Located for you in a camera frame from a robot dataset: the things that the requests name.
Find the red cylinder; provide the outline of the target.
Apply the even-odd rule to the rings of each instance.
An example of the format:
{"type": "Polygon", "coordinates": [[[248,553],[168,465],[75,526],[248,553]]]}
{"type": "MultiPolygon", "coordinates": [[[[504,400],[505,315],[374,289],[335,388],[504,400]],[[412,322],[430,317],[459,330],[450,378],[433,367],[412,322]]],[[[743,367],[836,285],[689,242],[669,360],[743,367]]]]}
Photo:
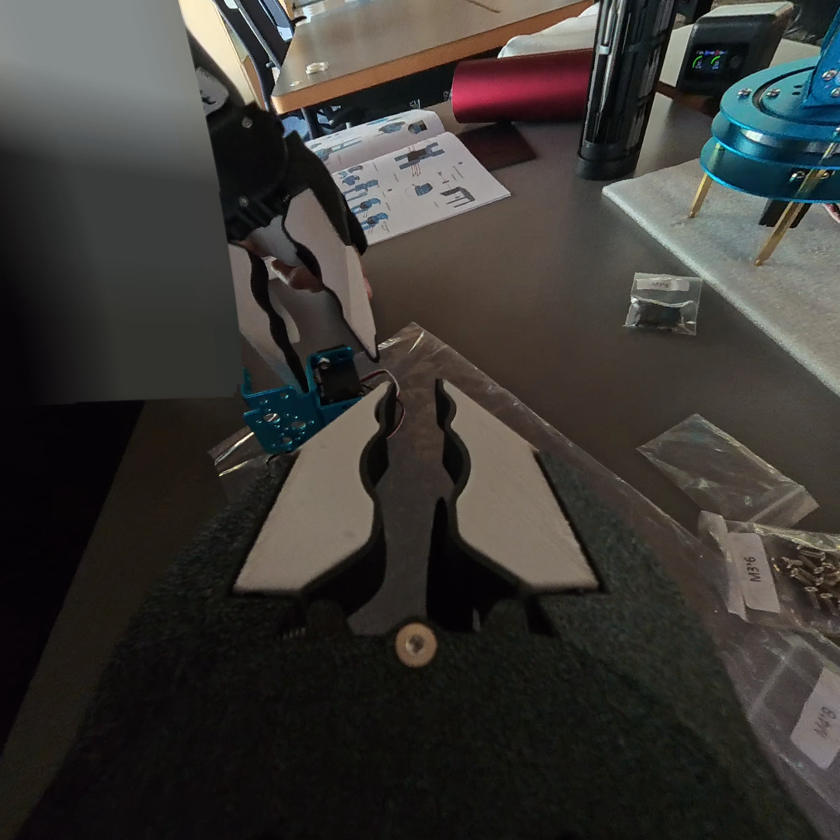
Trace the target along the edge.
{"type": "Polygon", "coordinates": [[[450,101],[458,123],[580,121],[593,49],[464,60],[450,101]]]}

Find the blue acrylic round robot base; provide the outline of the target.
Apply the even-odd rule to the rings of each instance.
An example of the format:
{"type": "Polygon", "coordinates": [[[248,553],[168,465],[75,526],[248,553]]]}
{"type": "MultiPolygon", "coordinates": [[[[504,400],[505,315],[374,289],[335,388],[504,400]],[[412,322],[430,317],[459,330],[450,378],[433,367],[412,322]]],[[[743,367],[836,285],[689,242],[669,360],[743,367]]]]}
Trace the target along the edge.
{"type": "Polygon", "coordinates": [[[726,90],[710,131],[700,166],[714,183],[770,202],[837,205],[839,14],[818,56],[726,90]]]}

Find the black bottle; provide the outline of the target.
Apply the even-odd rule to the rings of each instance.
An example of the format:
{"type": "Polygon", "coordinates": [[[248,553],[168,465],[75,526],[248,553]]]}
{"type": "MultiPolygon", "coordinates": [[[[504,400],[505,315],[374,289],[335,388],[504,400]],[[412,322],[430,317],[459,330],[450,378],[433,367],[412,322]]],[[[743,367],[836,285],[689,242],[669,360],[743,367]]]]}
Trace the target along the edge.
{"type": "Polygon", "coordinates": [[[576,174],[632,174],[676,16],[674,1],[600,2],[576,174]]]}

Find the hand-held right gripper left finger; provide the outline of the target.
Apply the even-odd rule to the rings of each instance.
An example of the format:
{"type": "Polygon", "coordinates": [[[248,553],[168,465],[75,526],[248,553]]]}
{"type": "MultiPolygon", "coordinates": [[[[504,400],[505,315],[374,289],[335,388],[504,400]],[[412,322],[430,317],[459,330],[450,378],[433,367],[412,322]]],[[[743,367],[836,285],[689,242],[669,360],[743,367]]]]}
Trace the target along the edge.
{"type": "Polygon", "coordinates": [[[304,444],[251,541],[237,595],[375,595],[386,569],[377,486],[396,385],[378,384],[304,444]]]}

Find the dark brown flat case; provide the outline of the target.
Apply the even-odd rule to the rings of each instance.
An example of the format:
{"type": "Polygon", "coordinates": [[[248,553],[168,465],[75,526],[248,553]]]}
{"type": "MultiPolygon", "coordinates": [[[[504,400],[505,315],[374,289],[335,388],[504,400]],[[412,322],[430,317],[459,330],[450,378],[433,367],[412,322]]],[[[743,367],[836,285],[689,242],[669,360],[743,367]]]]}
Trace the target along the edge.
{"type": "Polygon", "coordinates": [[[495,122],[458,133],[458,139],[489,172],[537,159],[531,144],[510,122],[495,122]]]}

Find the white instruction manual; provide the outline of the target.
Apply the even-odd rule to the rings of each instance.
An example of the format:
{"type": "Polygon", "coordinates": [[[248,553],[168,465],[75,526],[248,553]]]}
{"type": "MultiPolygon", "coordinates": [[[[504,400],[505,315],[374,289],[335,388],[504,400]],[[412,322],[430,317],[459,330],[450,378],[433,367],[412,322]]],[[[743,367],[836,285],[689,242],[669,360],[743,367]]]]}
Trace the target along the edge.
{"type": "Polygon", "coordinates": [[[400,112],[305,144],[331,173],[369,245],[510,196],[434,111],[400,112]]]}

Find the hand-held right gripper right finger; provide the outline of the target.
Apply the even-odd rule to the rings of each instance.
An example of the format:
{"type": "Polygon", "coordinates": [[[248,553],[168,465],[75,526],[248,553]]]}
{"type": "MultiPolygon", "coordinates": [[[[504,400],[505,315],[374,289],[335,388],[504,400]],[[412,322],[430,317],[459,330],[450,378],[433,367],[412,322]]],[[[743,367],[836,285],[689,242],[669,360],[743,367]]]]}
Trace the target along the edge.
{"type": "Polygon", "coordinates": [[[539,451],[451,381],[437,379],[434,391],[456,549],[516,592],[596,592],[539,451]]]}

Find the blue perforated metal bracket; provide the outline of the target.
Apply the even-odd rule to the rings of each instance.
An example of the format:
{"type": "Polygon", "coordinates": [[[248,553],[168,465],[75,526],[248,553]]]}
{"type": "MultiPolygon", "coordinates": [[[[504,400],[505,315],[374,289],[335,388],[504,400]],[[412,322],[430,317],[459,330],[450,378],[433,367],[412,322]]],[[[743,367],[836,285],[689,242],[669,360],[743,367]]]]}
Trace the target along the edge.
{"type": "Polygon", "coordinates": [[[244,421],[268,454],[294,452],[328,425],[313,393],[292,385],[255,391],[247,369],[243,376],[244,421]]]}

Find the zip bag with black parts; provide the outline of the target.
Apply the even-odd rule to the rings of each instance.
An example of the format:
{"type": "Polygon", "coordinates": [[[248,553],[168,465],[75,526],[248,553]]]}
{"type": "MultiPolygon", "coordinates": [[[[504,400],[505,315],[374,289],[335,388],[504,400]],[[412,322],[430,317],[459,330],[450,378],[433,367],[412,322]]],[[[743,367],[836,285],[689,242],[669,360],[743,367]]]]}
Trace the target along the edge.
{"type": "Polygon", "coordinates": [[[636,272],[629,294],[627,329],[695,336],[704,280],[636,272]]]}

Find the black office chair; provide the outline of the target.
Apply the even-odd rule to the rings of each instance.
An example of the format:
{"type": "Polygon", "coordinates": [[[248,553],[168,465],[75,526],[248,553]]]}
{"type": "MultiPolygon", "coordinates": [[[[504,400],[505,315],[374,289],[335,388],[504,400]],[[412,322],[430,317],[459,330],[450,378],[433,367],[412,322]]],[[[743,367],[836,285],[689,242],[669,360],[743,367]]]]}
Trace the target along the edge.
{"type": "Polygon", "coordinates": [[[214,1],[227,28],[244,47],[253,73],[255,95],[265,109],[277,116],[272,102],[276,85],[275,70],[282,68],[297,24],[304,17],[293,17],[280,1],[214,1]]]}

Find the large clear plastic bag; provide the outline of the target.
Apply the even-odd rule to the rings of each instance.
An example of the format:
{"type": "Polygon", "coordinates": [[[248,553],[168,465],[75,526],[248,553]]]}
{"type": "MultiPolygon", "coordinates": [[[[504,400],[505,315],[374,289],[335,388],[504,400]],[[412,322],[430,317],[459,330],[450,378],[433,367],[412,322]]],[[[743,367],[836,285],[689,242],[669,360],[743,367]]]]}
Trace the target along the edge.
{"type": "Polygon", "coordinates": [[[568,442],[420,328],[394,356],[395,422],[377,486],[386,546],[375,595],[237,595],[249,545],[302,446],[268,455],[262,474],[208,530],[192,603],[192,653],[236,685],[335,680],[440,684],[449,694],[532,682],[617,680],[658,694],[721,680],[717,647],[645,540],[561,458],[568,442]],[[448,532],[453,483],[443,464],[435,382],[445,379],[539,451],[539,462],[596,572],[594,592],[518,592],[465,560],[448,532]]]}

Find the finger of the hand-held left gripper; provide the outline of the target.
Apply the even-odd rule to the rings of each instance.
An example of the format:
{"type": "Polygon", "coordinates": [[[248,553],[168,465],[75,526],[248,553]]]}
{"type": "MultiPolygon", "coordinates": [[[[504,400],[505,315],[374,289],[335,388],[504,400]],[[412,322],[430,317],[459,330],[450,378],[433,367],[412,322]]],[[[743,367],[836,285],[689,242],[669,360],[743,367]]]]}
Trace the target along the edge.
{"type": "Polygon", "coordinates": [[[285,281],[269,262],[241,245],[228,245],[234,282],[238,328],[249,346],[248,361],[259,360],[257,382],[269,378],[306,392],[306,374],[299,356],[301,335],[285,306],[285,281]]]}
{"type": "Polygon", "coordinates": [[[314,258],[321,282],[338,303],[344,323],[369,359],[378,362],[375,320],[361,257],[354,245],[343,242],[311,187],[290,199],[284,228],[297,249],[314,258]]]}

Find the white foam sheet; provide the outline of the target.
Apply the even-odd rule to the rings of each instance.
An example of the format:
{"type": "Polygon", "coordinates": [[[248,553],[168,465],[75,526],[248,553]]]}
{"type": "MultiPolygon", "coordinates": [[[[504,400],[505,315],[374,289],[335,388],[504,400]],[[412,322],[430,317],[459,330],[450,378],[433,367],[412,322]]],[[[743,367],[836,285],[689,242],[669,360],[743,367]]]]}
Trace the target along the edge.
{"type": "Polygon", "coordinates": [[[699,157],[602,192],[838,394],[839,237],[829,205],[810,205],[755,266],[774,225],[770,201],[713,183],[699,214],[688,218],[702,175],[699,157]]]}

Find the black device with screen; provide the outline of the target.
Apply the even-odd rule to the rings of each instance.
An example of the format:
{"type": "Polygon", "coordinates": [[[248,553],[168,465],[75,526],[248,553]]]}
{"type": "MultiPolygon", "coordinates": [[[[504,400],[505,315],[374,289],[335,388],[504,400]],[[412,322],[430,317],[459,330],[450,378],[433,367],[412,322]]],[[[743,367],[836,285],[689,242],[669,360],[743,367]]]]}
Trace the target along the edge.
{"type": "Polygon", "coordinates": [[[690,29],[674,87],[718,98],[733,84],[770,66],[795,6],[791,2],[720,5],[690,29]]]}

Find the person's left hand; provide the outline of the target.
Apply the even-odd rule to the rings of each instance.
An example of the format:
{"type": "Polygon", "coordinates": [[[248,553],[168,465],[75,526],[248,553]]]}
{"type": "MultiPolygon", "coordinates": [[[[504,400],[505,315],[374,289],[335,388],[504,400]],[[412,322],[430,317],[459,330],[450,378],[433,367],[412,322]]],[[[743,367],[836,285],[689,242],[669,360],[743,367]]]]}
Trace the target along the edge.
{"type": "Polygon", "coordinates": [[[269,264],[277,276],[292,289],[312,293],[324,291],[322,280],[304,265],[290,266],[277,258],[270,259],[269,264]]]}

